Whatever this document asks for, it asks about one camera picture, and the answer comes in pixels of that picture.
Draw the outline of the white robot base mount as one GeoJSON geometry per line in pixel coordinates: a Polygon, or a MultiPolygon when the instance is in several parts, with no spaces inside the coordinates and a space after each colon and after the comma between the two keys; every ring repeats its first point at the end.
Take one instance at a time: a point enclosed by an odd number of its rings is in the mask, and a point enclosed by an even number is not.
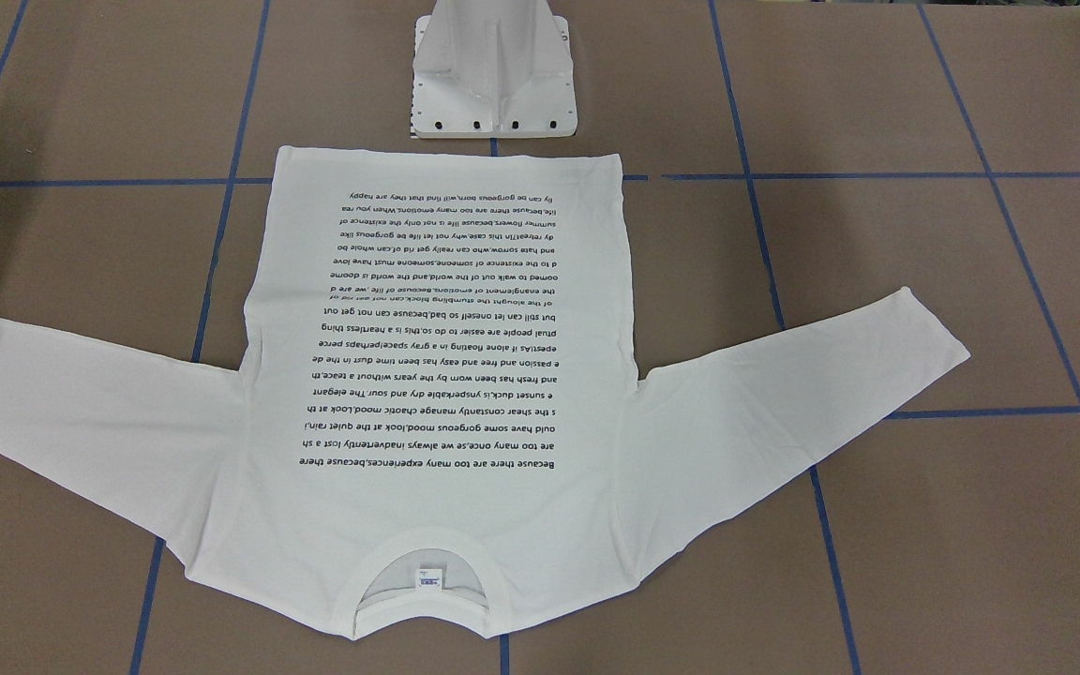
{"type": "Polygon", "coordinates": [[[546,1],[438,1],[414,27],[411,136],[573,136],[567,33],[546,1]]]}

